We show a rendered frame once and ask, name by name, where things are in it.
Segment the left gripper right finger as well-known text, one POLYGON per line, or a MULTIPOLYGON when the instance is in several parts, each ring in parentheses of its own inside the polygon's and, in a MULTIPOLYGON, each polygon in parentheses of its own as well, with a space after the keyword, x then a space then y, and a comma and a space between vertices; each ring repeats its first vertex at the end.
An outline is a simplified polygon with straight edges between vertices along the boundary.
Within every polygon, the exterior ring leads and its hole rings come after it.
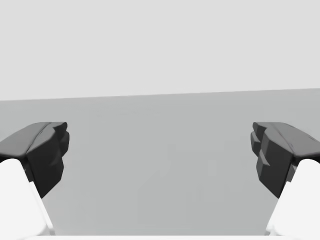
POLYGON ((320 237, 320 141, 283 122, 254 122, 259 181, 278 199, 265 232, 320 237))

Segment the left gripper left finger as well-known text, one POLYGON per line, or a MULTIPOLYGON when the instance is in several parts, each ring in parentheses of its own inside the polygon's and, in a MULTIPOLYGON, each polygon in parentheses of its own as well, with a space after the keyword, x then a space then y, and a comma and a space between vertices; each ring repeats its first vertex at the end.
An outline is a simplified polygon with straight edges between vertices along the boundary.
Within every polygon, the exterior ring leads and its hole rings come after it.
POLYGON ((54 236, 42 201, 62 179, 66 122, 37 122, 0 140, 0 237, 54 236))

